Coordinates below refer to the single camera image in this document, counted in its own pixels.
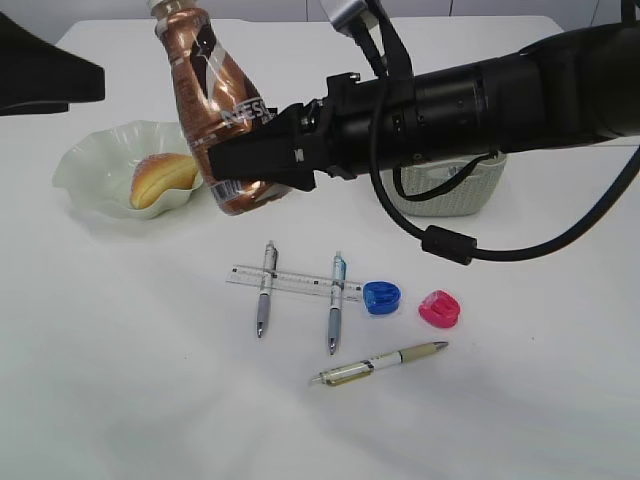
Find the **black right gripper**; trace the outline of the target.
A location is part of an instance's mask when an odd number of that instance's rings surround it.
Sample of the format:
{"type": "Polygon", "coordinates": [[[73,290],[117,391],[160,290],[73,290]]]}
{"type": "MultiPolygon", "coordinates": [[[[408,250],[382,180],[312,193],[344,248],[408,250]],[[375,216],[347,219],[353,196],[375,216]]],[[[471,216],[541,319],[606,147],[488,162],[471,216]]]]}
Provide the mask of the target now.
{"type": "Polygon", "coordinates": [[[340,74],[329,77],[327,87],[325,97],[292,104],[265,126],[210,147],[213,176],[303,192],[316,188],[317,172],[352,180],[371,171],[374,126],[380,169],[420,162],[414,77],[357,82],[340,74]]]}

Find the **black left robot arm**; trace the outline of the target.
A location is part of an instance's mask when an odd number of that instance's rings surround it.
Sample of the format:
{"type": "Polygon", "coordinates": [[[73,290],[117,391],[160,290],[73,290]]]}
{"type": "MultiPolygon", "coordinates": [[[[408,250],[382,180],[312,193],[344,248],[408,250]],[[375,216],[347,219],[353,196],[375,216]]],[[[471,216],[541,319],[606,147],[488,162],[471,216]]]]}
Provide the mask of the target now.
{"type": "Polygon", "coordinates": [[[1,16],[1,115],[56,114],[105,99],[105,71],[1,16]]]}

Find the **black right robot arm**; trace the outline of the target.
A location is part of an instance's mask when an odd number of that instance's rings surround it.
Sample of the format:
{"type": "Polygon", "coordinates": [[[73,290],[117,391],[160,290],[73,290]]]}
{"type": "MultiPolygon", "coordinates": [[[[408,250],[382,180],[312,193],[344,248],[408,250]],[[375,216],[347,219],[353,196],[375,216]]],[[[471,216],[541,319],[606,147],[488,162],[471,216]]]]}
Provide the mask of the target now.
{"type": "Polygon", "coordinates": [[[639,26],[565,32],[513,54],[389,81],[340,74],[327,87],[324,98],[293,104],[265,126],[211,147],[215,178],[310,191],[319,171],[346,180],[365,174],[378,97],[383,170],[635,136],[639,26]]]}

